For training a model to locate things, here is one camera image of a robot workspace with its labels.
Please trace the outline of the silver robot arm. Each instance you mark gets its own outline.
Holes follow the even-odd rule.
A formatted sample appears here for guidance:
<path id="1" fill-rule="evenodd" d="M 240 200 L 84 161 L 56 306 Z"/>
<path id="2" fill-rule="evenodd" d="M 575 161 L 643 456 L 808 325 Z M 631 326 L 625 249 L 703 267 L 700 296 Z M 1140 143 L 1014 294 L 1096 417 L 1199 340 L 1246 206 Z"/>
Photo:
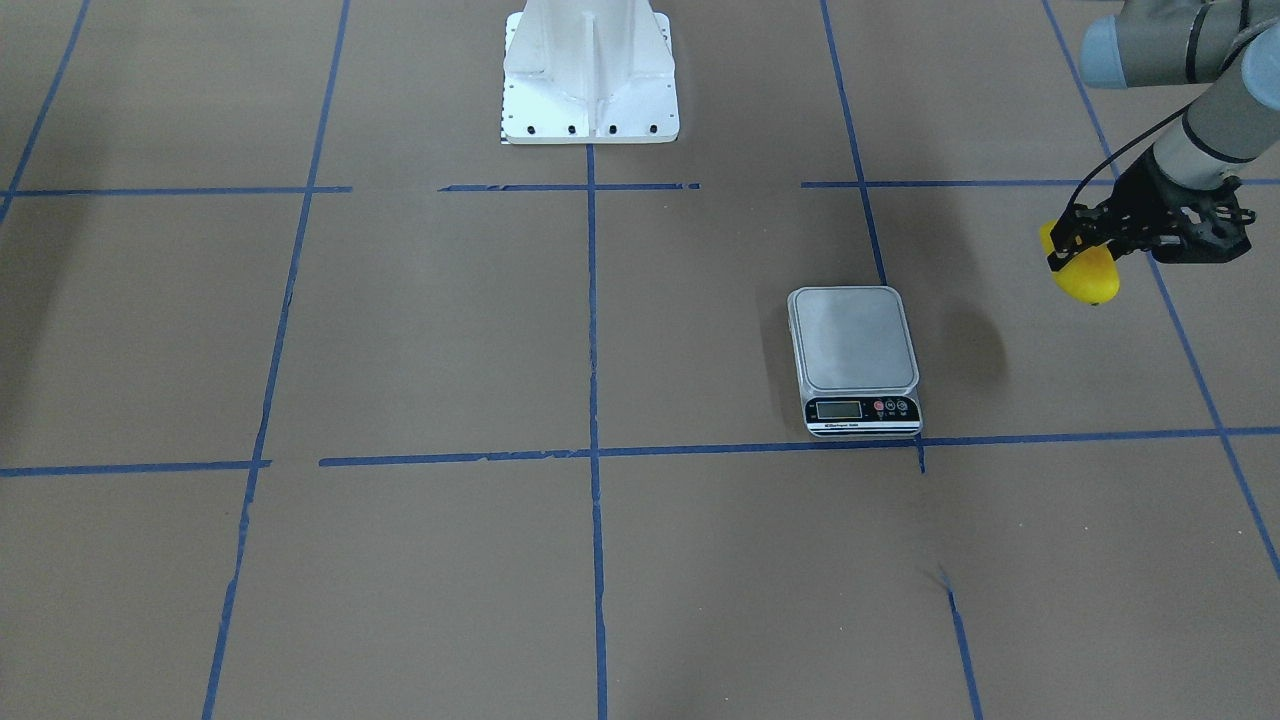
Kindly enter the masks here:
<path id="1" fill-rule="evenodd" d="M 1199 95 L 1130 142 L 1137 159 L 1106 200 L 1068 202 L 1048 228 L 1050 269 L 1097 249 L 1108 261 L 1147 252 L 1164 264 L 1248 252 L 1254 213 L 1236 191 L 1240 172 L 1277 143 L 1277 4 L 1125 1 L 1087 28 L 1078 59 L 1092 88 Z"/>

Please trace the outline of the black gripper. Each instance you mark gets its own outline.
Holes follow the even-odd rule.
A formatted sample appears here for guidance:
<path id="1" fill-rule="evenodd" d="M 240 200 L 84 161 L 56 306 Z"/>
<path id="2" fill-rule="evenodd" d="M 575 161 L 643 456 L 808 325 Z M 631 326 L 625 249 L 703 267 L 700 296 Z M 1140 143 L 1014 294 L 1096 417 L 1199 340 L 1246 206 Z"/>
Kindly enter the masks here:
<path id="1" fill-rule="evenodd" d="M 1096 208 L 1068 205 L 1056 222 L 1046 225 L 1046 261 L 1052 273 L 1101 273 L 1100 245 L 1155 246 L 1169 209 L 1193 199 L 1222 196 L 1225 176 L 1193 170 L 1189 179 L 1171 177 L 1143 152 L 1124 170 L 1111 195 Z"/>

